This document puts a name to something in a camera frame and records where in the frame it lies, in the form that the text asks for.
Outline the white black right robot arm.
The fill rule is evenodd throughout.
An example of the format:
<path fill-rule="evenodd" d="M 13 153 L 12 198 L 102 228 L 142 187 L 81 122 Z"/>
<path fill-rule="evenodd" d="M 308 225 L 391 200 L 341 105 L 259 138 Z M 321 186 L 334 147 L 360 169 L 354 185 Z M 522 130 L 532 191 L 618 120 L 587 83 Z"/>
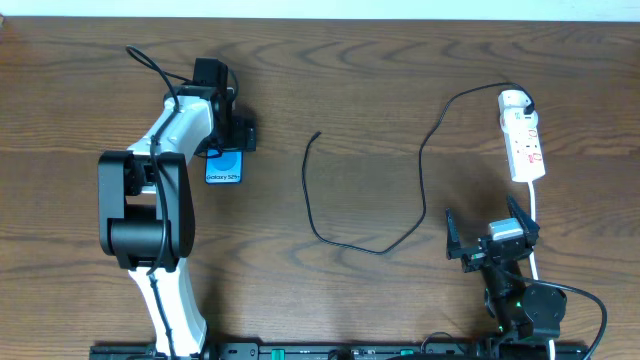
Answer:
<path fill-rule="evenodd" d="M 460 260 L 465 273 L 482 274 L 485 306 L 501 328 L 486 341 L 495 358 L 507 346 L 546 349 L 560 335 L 567 303 L 563 291 L 524 281 L 518 262 L 533 254 L 540 227 L 511 196 L 507 207 L 510 217 L 490 223 L 489 233 L 468 247 L 462 245 L 453 212 L 446 211 L 447 258 Z"/>

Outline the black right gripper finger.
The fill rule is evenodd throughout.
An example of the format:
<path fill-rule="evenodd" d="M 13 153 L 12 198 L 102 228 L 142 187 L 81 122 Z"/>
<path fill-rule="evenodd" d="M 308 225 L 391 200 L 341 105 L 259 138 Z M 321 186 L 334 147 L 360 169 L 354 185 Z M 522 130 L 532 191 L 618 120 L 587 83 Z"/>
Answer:
<path fill-rule="evenodd" d="M 540 226 L 521 208 L 513 196 L 508 195 L 506 197 L 506 203 L 511 217 L 517 219 L 522 226 L 524 230 L 523 237 L 526 239 L 526 243 L 528 245 L 535 245 L 539 238 Z"/>
<path fill-rule="evenodd" d="M 460 252 L 462 247 L 453 213 L 450 208 L 445 210 L 445 217 L 447 225 L 446 256 L 448 260 L 457 259 L 461 257 Z"/>

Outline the blue Galaxy smartphone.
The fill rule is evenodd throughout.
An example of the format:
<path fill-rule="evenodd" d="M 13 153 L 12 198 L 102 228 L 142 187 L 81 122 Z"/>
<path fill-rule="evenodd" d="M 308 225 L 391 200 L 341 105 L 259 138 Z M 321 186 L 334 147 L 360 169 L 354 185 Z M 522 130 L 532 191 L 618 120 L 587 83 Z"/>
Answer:
<path fill-rule="evenodd" d="M 206 155 L 205 182 L 209 185 L 238 184 L 242 181 L 243 153 L 209 149 Z"/>

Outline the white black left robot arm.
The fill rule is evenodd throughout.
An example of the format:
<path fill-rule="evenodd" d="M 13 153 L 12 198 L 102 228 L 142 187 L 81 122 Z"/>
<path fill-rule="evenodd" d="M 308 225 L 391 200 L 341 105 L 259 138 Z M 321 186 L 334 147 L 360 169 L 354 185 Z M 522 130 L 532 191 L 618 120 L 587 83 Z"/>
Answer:
<path fill-rule="evenodd" d="M 100 246 L 141 292 L 155 330 L 151 358 L 198 359 L 208 351 L 188 264 L 195 240 L 188 166 L 200 156 L 222 161 L 208 182 L 239 181 L 255 126 L 233 115 L 235 97 L 220 84 L 178 86 L 139 140 L 98 161 Z"/>

